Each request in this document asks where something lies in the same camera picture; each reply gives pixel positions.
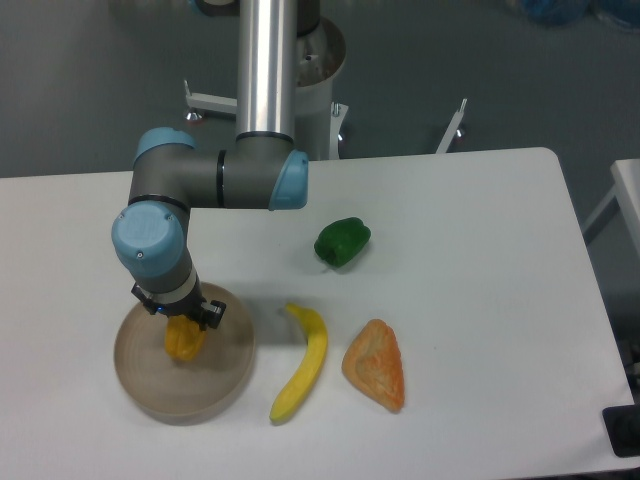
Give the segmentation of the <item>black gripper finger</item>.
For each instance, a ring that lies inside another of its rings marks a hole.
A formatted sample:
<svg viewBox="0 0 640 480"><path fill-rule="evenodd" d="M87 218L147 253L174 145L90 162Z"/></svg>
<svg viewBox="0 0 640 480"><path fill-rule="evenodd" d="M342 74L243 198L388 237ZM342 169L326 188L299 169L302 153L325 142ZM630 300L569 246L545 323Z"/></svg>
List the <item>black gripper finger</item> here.
<svg viewBox="0 0 640 480"><path fill-rule="evenodd" d="M226 304L221 301L204 301L196 309L196 323L201 331L217 329L226 311Z"/></svg>
<svg viewBox="0 0 640 480"><path fill-rule="evenodd" d="M158 304L153 300L152 296L148 292L140 287L138 283L133 285L131 293L150 315L155 315L157 313Z"/></svg>

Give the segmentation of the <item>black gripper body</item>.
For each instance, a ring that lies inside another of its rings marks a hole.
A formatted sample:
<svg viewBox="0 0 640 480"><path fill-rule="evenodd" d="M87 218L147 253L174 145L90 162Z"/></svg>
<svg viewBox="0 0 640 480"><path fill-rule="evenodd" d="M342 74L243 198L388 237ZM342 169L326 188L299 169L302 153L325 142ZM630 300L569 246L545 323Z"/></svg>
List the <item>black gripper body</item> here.
<svg viewBox="0 0 640 480"><path fill-rule="evenodd" d="M196 320L196 309L204 302L204 296L198 282L191 286L184 284L171 292L148 293L158 304L156 314L167 317L186 316L190 320Z"/></svg>

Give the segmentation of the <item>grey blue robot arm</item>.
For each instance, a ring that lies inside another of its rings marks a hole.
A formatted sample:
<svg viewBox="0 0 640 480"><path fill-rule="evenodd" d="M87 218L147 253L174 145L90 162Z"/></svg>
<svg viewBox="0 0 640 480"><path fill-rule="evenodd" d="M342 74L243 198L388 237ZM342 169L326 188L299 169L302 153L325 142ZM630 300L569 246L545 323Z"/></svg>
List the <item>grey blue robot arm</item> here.
<svg viewBox="0 0 640 480"><path fill-rule="evenodd" d="M204 155L193 138L156 128L139 140L127 207L114 220L116 255L132 293L151 315L185 316L200 330L219 326L225 303L207 300L187 245L194 208L303 208L309 160L294 143L295 1L243 1L236 140Z"/></svg>

